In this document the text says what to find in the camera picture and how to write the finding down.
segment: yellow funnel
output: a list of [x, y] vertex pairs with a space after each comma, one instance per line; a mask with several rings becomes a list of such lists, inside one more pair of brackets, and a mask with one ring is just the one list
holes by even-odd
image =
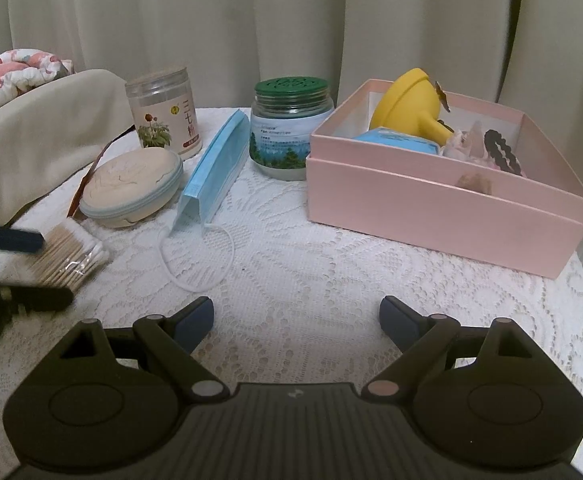
[[400, 76], [383, 95], [369, 129], [384, 126], [444, 146], [452, 133], [437, 122], [440, 110], [441, 102], [429, 77], [419, 68], [413, 68]]

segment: curtain fold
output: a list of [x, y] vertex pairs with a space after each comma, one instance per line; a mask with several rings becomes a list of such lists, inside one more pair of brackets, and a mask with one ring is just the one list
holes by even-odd
[[128, 80], [187, 65], [198, 106], [295, 74], [342, 102], [420, 66], [525, 110], [583, 180], [583, 0], [0, 0], [0, 52], [17, 46]]

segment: beige pouch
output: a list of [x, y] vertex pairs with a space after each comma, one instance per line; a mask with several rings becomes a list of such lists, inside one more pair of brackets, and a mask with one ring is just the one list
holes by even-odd
[[125, 81], [86, 70], [0, 108], [0, 224], [92, 162], [134, 124]]

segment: tablecloth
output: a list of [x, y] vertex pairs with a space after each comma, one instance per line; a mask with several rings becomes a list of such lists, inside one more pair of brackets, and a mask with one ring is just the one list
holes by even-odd
[[[235, 108], [198, 110], [207, 145]], [[139, 147], [133, 134], [104, 160]], [[185, 162], [191, 173], [200, 154]], [[66, 212], [80, 171], [28, 211], [17, 226], [45, 231]], [[583, 267], [573, 256], [557, 280], [481, 264], [307, 220], [306, 183], [263, 176], [246, 163], [214, 217], [236, 244], [225, 280], [206, 295], [214, 300], [214, 330], [194, 356], [221, 380], [350, 381], [357, 387], [399, 356], [377, 319], [380, 300], [398, 296], [418, 312], [442, 312], [462, 324], [488, 326], [515, 319], [583, 394]], [[84, 227], [114, 254], [55, 316], [19, 318], [0, 341], [0, 478], [18, 463], [2, 427], [2, 409], [34, 365], [80, 319], [106, 327], [130, 326], [153, 312], [171, 315], [197, 295], [169, 282], [158, 262], [156, 235], [175, 216], [175, 201], [131, 228]], [[181, 227], [164, 254], [179, 278], [201, 283], [222, 272], [230, 257], [227, 236]], [[0, 274], [13, 256], [0, 254]], [[574, 459], [583, 471], [583, 442]]]

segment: surgical mask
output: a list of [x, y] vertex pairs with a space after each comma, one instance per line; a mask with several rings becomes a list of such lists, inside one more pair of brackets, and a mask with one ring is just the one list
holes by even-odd
[[[235, 254], [235, 243], [232, 235], [224, 227], [211, 222], [220, 207], [220, 203], [248, 159], [249, 132], [248, 117], [237, 110], [218, 131], [189, 178], [189, 182], [178, 200], [176, 217], [171, 229], [163, 228], [158, 233], [157, 249], [163, 270], [174, 285], [187, 292], [205, 292], [214, 288], [225, 279], [232, 268]], [[174, 227], [183, 214], [186, 214], [188, 218], [198, 218], [201, 223], [201, 236], [206, 229], [220, 230], [228, 236], [232, 245], [230, 262], [221, 276], [204, 286], [194, 287], [178, 280], [169, 270], [160, 249], [163, 240], [174, 231]]]

